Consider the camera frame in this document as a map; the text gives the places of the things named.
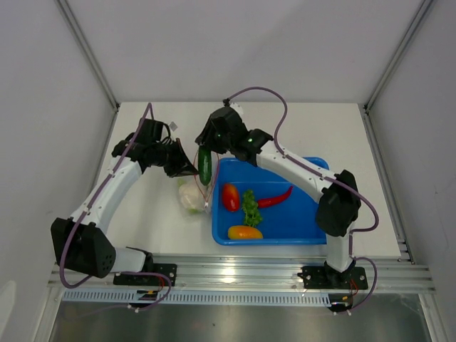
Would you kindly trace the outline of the green cucumber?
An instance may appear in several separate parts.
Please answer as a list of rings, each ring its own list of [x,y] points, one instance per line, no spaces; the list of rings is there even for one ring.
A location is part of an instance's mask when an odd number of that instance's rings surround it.
[[[198,149],[198,170],[199,180],[203,186],[210,184],[212,179],[212,153],[204,146],[199,146]]]

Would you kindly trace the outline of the yellow mango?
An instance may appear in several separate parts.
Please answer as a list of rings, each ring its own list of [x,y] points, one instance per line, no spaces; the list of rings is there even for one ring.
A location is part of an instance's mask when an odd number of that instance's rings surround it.
[[[263,239],[263,234],[255,227],[232,226],[228,229],[227,235],[230,239]]]

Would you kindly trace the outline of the white cauliflower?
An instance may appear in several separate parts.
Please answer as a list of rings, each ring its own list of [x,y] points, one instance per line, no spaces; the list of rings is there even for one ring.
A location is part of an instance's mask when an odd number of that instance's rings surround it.
[[[192,182],[186,182],[178,187],[181,205],[191,212],[201,212],[206,209],[206,202],[198,186]]]

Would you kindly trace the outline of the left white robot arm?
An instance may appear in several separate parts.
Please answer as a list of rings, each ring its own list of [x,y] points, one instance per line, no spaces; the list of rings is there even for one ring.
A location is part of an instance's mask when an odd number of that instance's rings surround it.
[[[161,167],[168,177],[196,175],[181,142],[168,124],[144,119],[111,153],[108,171],[83,204],[69,218],[57,218],[51,236],[59,271],[77,271],[103,278],[129,272],[137,284],[149,284],[155,268],[150,253],[132,247],[114,247],[108,226],[129,189],[149,167]]]

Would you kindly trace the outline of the clear zip bag orange zipper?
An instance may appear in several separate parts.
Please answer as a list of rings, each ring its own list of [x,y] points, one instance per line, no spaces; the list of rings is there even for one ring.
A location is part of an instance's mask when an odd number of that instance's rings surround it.
[[[179,178],[177,181],[177,198],[183,210],[188,214],[211,214],[214,187],[219,175],[220,156],[212,154],[217,161],[208,185],[203,185],[198,176]]]

